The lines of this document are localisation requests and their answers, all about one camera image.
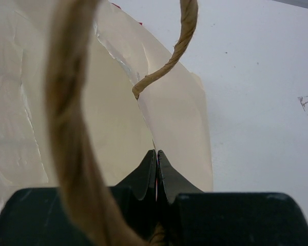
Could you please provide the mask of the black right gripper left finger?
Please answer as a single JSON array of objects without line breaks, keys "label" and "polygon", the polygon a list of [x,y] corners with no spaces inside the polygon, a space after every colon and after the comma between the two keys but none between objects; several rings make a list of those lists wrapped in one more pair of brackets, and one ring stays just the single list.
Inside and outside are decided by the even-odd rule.
[{"label": "black right gripper left finger", "polygon": [[156,202],[156,170],[156,152],[149,150],[140,164],[110,191],[118,202]]}]

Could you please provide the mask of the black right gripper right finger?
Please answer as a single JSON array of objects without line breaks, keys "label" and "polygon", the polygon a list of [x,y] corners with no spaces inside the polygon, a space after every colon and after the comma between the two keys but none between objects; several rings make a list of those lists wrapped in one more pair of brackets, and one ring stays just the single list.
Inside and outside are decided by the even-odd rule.
[{"label": "black right gripper right finger", "polygon": [[157,178],[157,200],[162,204],[173,204],[179,194],[203,193],[170,164],[162,150],[158,151]]}]

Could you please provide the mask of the beige paper bag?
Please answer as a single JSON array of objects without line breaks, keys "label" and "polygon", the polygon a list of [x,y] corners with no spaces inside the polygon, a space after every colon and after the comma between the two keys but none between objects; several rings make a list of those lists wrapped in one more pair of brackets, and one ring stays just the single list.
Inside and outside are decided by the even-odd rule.
[{"label": "beige paper bag", "polygon": [[0,245],[176,245],[170,204],[118,202],[149,150],[213,189],[206,96],[173,52],[109,1],[0,1]]}]

